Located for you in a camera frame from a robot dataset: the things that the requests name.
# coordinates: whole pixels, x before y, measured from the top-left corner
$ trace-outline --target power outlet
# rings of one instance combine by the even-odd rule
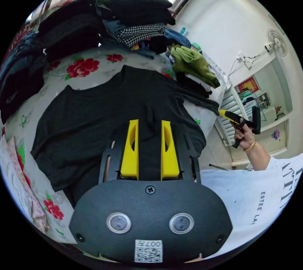
[[[241,59],[242,61],[245,62],[244,54],[241,51],[239,51],[239,53],[238,53],[238,59]]]
[[[252,63],[251,63],[250,59],[247,57],[244,57],[244,54],[241,51],[239,51],[239,53],[238,53],[238,59],[241,59],[248,69],[250,69],[252,67]]]

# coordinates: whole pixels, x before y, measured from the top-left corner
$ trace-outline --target gold bracelet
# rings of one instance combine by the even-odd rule
[[[251,148],[255,145],[256,142],[257,142],[257,141],[254,141],[254,142],[251,144],[251,146],[250,146],[249,148],[243,149],[243,151],[246,152],[246,151],[248,151],[249,149],[251,149]]]

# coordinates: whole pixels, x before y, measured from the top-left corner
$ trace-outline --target screw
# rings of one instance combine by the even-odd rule
[[[222,244],[223,242],[225,242],[225,236],[224,235],[219,235],[216,239],[216,243],[217,244]]]
[[[156,192],[156,189],[154,186],[148,186],[146,187],[145,191],[147,194],[154,194]]]
[[[77,238],[77,240],[79,241],[79,242],[84,242],[85,241],[85,238],[84,238],[84,236],[82,235],[82,234],[80,234],[80,233],[77,233],[76,234],[76,238]]]

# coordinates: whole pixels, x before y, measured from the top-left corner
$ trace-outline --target pink cloth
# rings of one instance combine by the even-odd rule
[[[30,188],[29,184],[30,181],[26,180],[26,177],[24,176],[24,173],[20,167],[20,163],[18,161],[18,156],[16,152],[16,146],[15,146],[15,137],[13,136],[11,140],[8,142],[8,150],[10,157],[12,159],[12,162],[14,164],[14,168],[18,174],[18,177],[25,188],[26,192],[29,194],[33,201],[32,205],[32,218],[34,223],[37,225],[39,230],[43,233],[45,233],[45,229],[49,228],[49,225],[46,221],[46,213],[41,207],[40,203],[38,202],[37,198],[35,197],[34,193],[32,192],[32,189]]]

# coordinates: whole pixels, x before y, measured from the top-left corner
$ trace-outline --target hand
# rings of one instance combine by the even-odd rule
[[[231,125],[235,128],[235,140],[236,139],[242,139],[240,142],[240,147],[242,149],[248,149],[255,141],[255,137],[251,129],[245,124],[242,129],[243,132],[237,129],[236,125],[231,123]]]

